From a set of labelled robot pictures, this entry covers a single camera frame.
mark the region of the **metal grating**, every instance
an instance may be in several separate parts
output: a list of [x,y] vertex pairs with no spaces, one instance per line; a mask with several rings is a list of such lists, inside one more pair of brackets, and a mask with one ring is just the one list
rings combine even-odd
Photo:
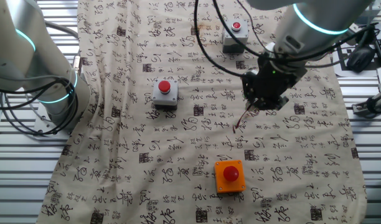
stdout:
[[[38,1],[45,18],[77,31],[77,1]],[[78,52],[78,41],[63,32],[48,29],[70,63]],[[381,223],[381,115],[367,120],[352,114],[351,104],[376,95],[377,78],[339,78],[360,163],[367,186],[365,224]],[[9,96],[13,105],[23,96]],[[18,118],[34,127],[29,106],[17,111]],[[17,132],[2,115],[0,120],[0,223],[35,223],[64,141],[38,141]]]

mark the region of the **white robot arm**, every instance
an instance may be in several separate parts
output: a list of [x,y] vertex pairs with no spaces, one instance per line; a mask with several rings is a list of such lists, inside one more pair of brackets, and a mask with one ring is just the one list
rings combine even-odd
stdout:
[[[291,4],[276,29],[276,43],[269,44],[273,47],[258,58],[259,70],[250,70],[242,78],[251,110],[280,110],[288,101],[282,94],[307,72],[306,62],[319,60],[326,53],[325,49],[349,34],[349,27],[372,0],[248,2],[263,10]],[[224,22],[223,25],[234,39]]]
[[77,113],[67,129],[73,129],[85,110],[90,90],[54,44],[47,32],[40,7],[33,0],[0,0],[0,90],[33,90],[61,77],[75,91],[55,84],[40,97],[55,124],[70,113],[70,99],[78,98]]

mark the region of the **red push button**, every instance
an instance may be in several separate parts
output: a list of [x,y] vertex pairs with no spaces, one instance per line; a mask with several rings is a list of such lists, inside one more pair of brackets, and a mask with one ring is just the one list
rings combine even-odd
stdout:
[[239,170],[236,169],[236,167],[234,167],[234,166],[228,166],[228,167],[226,167],[223,170],[223,177],[227,181],[233,182],[233,181],[238,179],[238,177],[239,177]]
[[233,31],[240,31],[240,28],[242,27],[242,25],[240,25],[240,23],[239,22],[234,22],[233,24],[232,24],[232,30]]
[[171,85],[170,85],[170,82],[169,82],[169,81],[165,81],[165,80],[163,80],[163,81],[161,81],[161,82],[159,83],[159,90],[160,90],[160,92],[163,93],[163,94],[167,94],[167,93],[169,93],[169,92],[170,92],[170,88],[171,88]]

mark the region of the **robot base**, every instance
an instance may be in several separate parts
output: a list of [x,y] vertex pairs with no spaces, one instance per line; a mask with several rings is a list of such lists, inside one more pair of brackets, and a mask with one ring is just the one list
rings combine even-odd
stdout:
[[[49,119],[47,110],[41,103],[39,104],[39,109],[37,110],[37,112],[42,117],[46,117],[47,119]],[[35,124],[34,124],[35,130],[47,132],[55,127],[56,125],[54,123],[43,120],[39,118],[38,116],[35,117]],[[51,138],[56,139],[57,141],[67,141],[69,139],[69,136],[70,136],[70,133],[68,133],[66,130],[61,130],[57,134],[48,135],[48,138],[43,136],[34,136],[34,137],[40,141],[51,141]]]

